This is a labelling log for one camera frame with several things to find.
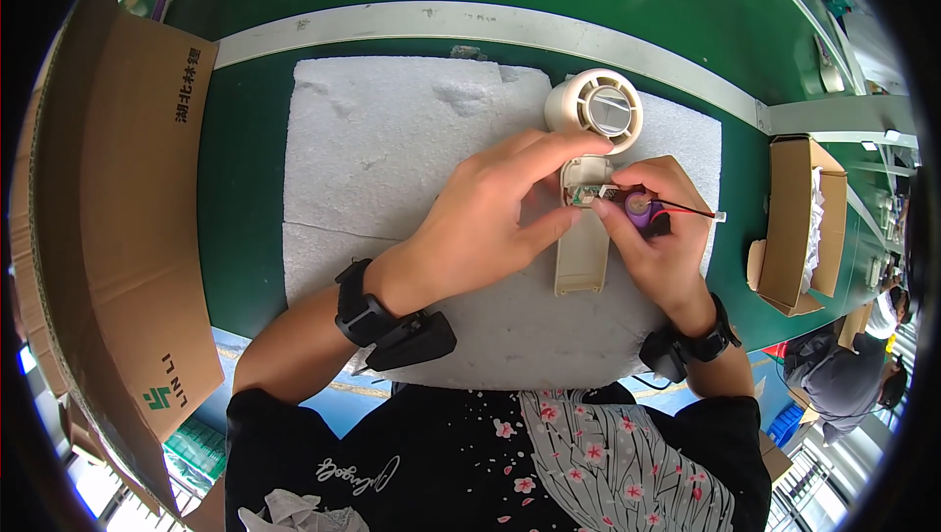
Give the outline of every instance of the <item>white paper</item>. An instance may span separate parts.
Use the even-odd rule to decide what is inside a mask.
[[[814,167],[810,172],[810,233],[807,237],[807,255],[804,261],[804,276],[801,277],[801,293],[810,289],[810,279],[819,264],[820,222],[823,221],[823,193],[820,191],[820,171]]]

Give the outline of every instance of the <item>black t-shirt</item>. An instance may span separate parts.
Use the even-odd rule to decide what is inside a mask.
[[[407,385],[343,440],[316,411],[259,389],[235,395],[228,416],[229,531],[246,529],[252,514],[284,521],[293,510],[300,524],[319,517],[311,508],[345,508],[345,522],[353,514],[372,532],[675,529],[671,522],[745,532],[763,530],[770,505],[753,397],[702,399],[671,417],[634,405],[618,384]],[[266,504],[275,490],[284,491]],[[298,529],[308,527],[316,529]]]

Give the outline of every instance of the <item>white foam sheet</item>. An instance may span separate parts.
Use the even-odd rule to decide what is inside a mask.
[[[467,60],[350,57],[295,69],[284,175],[288,303],[330,285],[352,257],[375,257],[419,226],[453,166],[527,126],[545,129],[547,77]],[[644,131],[616,163],[672,154],[717,209],[718,121],[642,94]],[[544,198],[553,207],[557,194]],[[524,222],[539,211],[524,210]],[[712,234],[702,272],[709,267]],[[382,373],[468,389],[595,387],[641,372],[663,313],[631,282],[612,246],[601,293],[552,292],[555,248],[484,290],[437,304],[457,335],[441,359]],[[361,350],[348,370],[365,366]]]

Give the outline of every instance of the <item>hand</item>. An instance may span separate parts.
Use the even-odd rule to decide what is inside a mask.
[[[635,162],[612,175],[621,187],[643,185],[657,197],[709,211],[693,182],[673,157]],[[618,246],[630,277],[689,337],[707,334],[715,325],[715,304],[699,274],[712,221],[694,213],[670,215],[670,231],[645,241],[624,209],[607,200],[591,203]]]
[[[367,267],[364,290],[403,315],[527,267],[581,210],[554,209],[520,227],[523,197],[566,161],[611,148],[590,132],[528,129],[473,155],[454,169],[415,235]]]

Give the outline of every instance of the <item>printed logo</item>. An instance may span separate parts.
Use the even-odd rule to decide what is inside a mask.
[[[144,401],[148,401],[148,407],[152,410],[162,410],[163,408],[171,407],[171,403],[167,401],[167,396],[171,393],[170,387],[157,387],[154,389],[150,387],[150,393],[144,394]]]

